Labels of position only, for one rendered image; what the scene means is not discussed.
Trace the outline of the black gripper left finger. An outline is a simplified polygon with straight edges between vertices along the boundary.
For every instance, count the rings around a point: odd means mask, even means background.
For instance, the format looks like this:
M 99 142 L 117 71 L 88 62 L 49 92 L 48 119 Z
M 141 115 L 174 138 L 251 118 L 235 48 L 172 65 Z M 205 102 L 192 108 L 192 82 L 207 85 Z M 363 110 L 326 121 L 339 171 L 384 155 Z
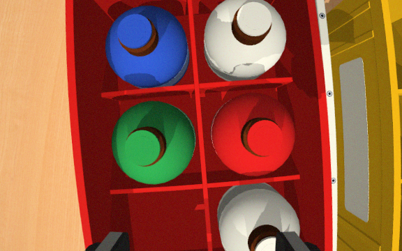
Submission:
M 111 231 L 102 243 L 89 245 L 85 251 L 130 251 L 128 232 Z

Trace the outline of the red crate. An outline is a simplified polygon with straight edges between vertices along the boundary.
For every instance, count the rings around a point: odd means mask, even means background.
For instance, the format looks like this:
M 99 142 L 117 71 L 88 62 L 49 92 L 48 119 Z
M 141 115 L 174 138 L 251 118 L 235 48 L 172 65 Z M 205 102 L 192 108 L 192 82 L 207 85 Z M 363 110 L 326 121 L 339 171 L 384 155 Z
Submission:
M 85 249 L 113 231 L 128 232 L 130 251 L 225 251 L 217 220 L 221 197 L 234 185 L 267 183 L 295 210 L 301 240 L 333 251 L 329 122 L 315 0 L 265 0 L 285 24 L 283 54 L 258 78 L 229 82 L 211 70 L 204 56 L 207 19 L 223 1 L 66 0 L 70 129 Z M 137 6 L 163 8 L 183 26 L 190 59 L 178 86 L 139 89 L 111 69 L 107 33 L 118 16 Z M 295 125 L 289 158 L 262 176 L 232 171 L 211 142 L 215 113 L 244 93 L 277 99 Z M 133 105 L 152 100 L 182 110 L 196 135 L 187 168 L 156 185 L 127 176 L 112 152 L 119 117 Z

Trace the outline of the white bottle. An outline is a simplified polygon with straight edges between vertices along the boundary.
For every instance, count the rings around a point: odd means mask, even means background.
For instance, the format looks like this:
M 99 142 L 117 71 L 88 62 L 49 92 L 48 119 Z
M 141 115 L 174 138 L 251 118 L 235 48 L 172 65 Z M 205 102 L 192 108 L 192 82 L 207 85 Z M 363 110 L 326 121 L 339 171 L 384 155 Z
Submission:
M 204 29 L 207 64 L 226 81 L 258 78 L 277 63 L 285 44 L 283 19 L 265 0 L 225 0 Z

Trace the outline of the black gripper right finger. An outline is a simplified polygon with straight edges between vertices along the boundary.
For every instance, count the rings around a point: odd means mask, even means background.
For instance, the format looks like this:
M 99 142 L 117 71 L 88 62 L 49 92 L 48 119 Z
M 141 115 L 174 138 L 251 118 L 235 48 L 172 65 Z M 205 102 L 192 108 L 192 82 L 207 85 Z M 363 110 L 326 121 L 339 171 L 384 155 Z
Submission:
M 316 245 L 303 242 L 295 231 L 277 232 L 275 251 L 321 251 Z

